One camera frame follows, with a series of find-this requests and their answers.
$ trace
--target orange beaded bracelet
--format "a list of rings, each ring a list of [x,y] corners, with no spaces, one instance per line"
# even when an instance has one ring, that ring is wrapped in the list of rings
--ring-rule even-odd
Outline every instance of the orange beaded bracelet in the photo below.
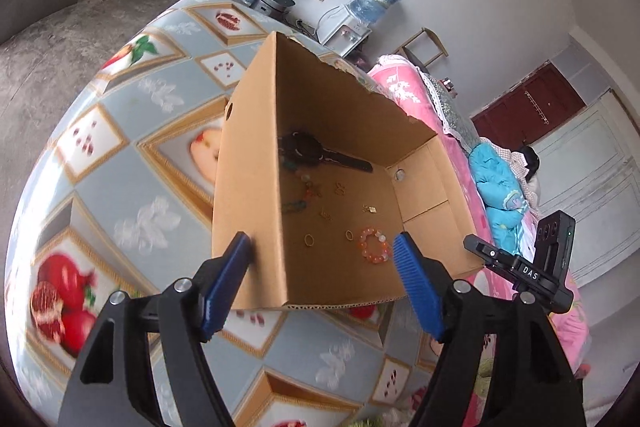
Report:
[[[367,250],[367,237],[369,237],[369,235],[373,235],[378,239],[378,241],[380,241],[380,244],[382,246],[382,254],[371,253],[369,250]],[[362,250],[362,256],[367,261],[373,264],[384,263],[385,261],[388,261],[392,255],[391,246],[386,241],[385,235],[377,229],[368,228],[362,230],[362,232],[360,233],[358,248]]]

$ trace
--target concrete floor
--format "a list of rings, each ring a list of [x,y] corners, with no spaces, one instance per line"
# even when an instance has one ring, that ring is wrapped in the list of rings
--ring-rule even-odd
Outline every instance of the concrete floor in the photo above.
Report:
[[[177,0],[80,0],[0,44],[0,266],[22,188],[98,68]],[[7,358],[0,297],[0,357]]]

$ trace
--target metal bolt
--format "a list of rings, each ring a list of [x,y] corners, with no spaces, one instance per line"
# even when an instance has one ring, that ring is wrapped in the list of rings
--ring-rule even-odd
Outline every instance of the metal bolt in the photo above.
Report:
[[[469,293],[471,291],[471,285],[462,279],[453,281],[453,289],[457,293]]]
[[[533,304],[536,301],[536,298],[531,292],[522,292],[520,294],[520,300],[525,304]]]
[[[189,288],[191,288],[191,286],[193,286],[191,279],[187,279],[187,277],[185,277],[184,279],[178,279],[174,283],[174,290],[176,290],[178,293],[182,293],[186,292]]]
[[[124,298],[126,296],[127,296],[126,293],[124,293],[123,291],[118,290],[116,292],[113,292],[111,295],[109,295],[109,302],[111,304],[113,304],[114,306],[117,306],[122,301],[124,301]]]

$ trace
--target pink blanket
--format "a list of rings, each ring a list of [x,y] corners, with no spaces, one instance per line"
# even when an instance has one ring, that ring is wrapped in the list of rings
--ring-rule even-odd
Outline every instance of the pink blanket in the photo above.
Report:
[[[405,113],[422,120],[438,133],[438,137],[444,144],[449,159],[454,166],[458,181],[464,190],[466,202],[476,226],[476,235],[485,241],[491,242],[492,236],[484,213],[484,204],[471,177],[465,153],[455,138],[446,136],[443,133],[442,123],[433,105],[431,105],[431,100],[427,95],[418,71],[405,58],[397,55],[387,55],[380,57],[380,64],[375,65],[369,71],[369,74],[376,83],[393,94],[396,103],[402,107]],[[530,212],[525,214],[523,224],[535,237],[537,222]],[[511,296],[514,294],[508,281],[486,268],[481,269],[467,279],[485,295],[511,300]],[[574,304],[568,313],[552,315],[551,320],[556,328],[569,364],[575,372],[584,356],[586,341],[589,337],[589,328],[584,317],[578,288],[570,274],[565,284],[567,288],[574,292]]]

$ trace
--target patterned tablecloth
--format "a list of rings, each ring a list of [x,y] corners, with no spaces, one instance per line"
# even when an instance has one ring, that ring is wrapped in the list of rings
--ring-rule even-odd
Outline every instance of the patterned tablecloth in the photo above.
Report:
[[[51,424],[110,293],[158,293],[210,257],[220,115],[274,30],[382,92],[244,6],[180,0],[105,63],[53,131],[18,205],[4,284],[20,386]],[[158,341],[151,352],[162,416],[180,425]],[[232,312],[204,352],[236,423],[260,427],[367,417],[424,387],[435,361],[405,299],[351,312]]]

